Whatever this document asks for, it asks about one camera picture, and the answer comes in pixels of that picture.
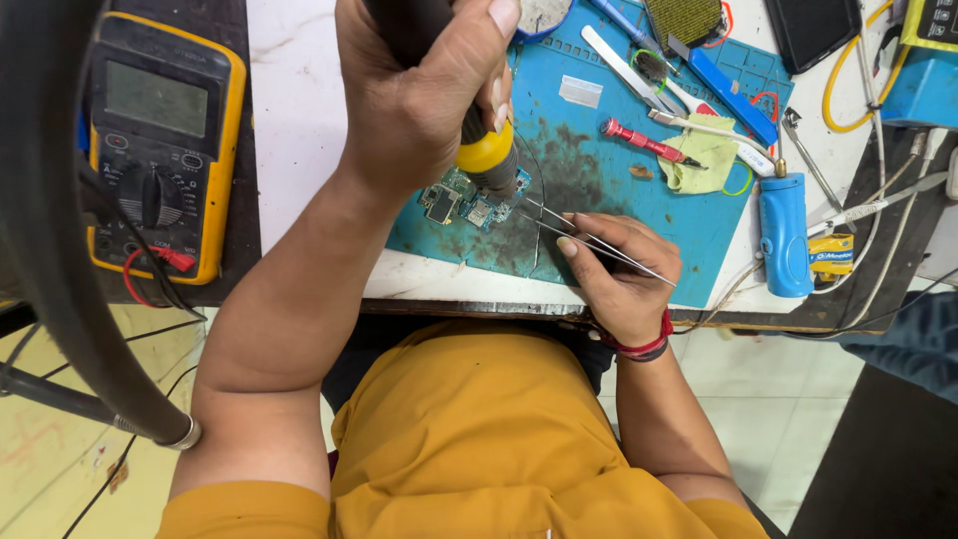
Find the hand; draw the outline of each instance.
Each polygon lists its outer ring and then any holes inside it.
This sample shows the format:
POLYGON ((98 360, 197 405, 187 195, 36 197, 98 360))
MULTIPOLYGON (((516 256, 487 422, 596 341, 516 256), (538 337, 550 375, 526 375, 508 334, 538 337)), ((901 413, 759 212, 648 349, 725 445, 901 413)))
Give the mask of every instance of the hand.
MULTIPOLYGON (((601 213, 565 214, 582 232, 601 238, 632 260, 677 283, 682 273, 678 246, 648 226, 629 217, 601 213)), ((582 240, 588 237, 582 234, 582 240)), ((617 262, 612 274, 592 249, 568 238, 559 238, 559 249, 572 266, 585 300, 599 323, 625 346, 638 348, 659 338, 662 314, 669 306, 672 286, 617 262)))
POLYGON ((362 0, 336 2, 336 34, 349 133, 340 161, 377 190, 414 191, 437 181, 459 150, 475 101, 489 130, 510 113, 506 47, 518 0, 456 0, 455 17, 418 67, 403 71, 362 0))

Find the black phone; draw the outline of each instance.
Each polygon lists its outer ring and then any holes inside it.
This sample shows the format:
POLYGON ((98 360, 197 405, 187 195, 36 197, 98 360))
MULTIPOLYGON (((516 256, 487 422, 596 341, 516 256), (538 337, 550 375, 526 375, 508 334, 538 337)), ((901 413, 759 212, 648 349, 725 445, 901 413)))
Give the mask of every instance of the black phone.
POLYGON ((857 0, 766 0, 791 75, 805 73, 861 32, 857 0))

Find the yellow cloth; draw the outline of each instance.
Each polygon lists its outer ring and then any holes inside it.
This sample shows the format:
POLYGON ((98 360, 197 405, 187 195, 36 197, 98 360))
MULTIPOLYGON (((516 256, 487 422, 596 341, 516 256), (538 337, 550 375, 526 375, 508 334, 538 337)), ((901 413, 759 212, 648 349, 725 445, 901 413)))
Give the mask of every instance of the yellow cloth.
POLYGON ((684 504, 629 468, 569 350, 516 328, 413 334, 374 363, 332 433, 331 508, 293 485, 212 485, 170 501, 157 538, 766 537, 747 510, 684 504))
MULTIPOLYGON (((727 131, 735 126, 735 120, 732 118, 698 112, 689 114, 689 121, 727 131)), ((685 128, 682 134, 676 137, 663 140, 662 143, 678 148, 682 153, 708 168, 707 171, 700 171, 659 157, 659 166, 665 173, 669 188, 679 195, 721 191, 725 180, 728 179, 728 174, 732 172, 732 164, 735 163, 735 156, 739 152, 739 145, 726 136, 689 128, 685 128)))

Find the red screwdriver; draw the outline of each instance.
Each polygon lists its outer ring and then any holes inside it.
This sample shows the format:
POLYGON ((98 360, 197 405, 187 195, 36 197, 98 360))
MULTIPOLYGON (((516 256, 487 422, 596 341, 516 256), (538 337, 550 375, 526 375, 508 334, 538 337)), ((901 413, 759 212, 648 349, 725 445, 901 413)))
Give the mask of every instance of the red screwdriver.
POLYGON ((668 159, 672 163, 678 163, 680 165, 699 169, 700 171, 709 170, 708 167, 703 167, 698 161, 671 146, 662 144, 661 142, 656 142, 639 131, 633 131, 632 129, 626 129, 620 126, 619 121, 615 118, 609 118, 608 120, 605 120, 602 123, 602 126, 599 127, 599 132, 605 136, 617 136, 621 139, 627 140, 629 144, 633 144, 639 148, 645 148, 646 150, 651 150, 652 153, 655 153, 663 159, 668 159))

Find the white marble desk surface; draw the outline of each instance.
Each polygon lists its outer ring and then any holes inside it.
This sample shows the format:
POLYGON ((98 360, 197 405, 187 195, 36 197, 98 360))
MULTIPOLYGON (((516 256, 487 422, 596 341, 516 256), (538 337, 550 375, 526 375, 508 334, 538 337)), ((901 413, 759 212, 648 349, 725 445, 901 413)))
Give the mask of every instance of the white marble desk surface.
MULTIPOLYGON (((864 0, 864 16, 881 3, 864 0)), ((730 0, 730 4, 735 16, 732 37, 777 51, 764 2, 730 0)), ((335 169, 346 140, 346 105, 333 6, 334 0, 247 0, 263 252, 276 244, 335 169)), ((870 32, 873 51, 888 26, 886 20, 882 17, 870 32)), ((844 199, 871 129, 831 133, 822 121, 822 93, 837 57, 833 54, 808 73, 795 77, 788 104, 804 118, 798 129, 803 143, 839 198, 844 199)), ((883 83, 885 77, 881 74, 879 82, 883 83)), ((852 53, 834 91, 833 114, 838 123, 849 124, 865 110, 860 62, 858 54, 852 53)), ((809 223, 828 217, 831 207, 787 137, 785 157, 791 171, 807 174, 809 223)), ((756 200, 753 194, 742 213, 709 308, 753 263, 759 238, 756 200)), ((801 303, 771 295, 763 282, 761 271, 753 274, 725 309, 787 313, 801 303)), ((578 292, 562 285, 386 249, 364 296, 582 305, 578 292)))

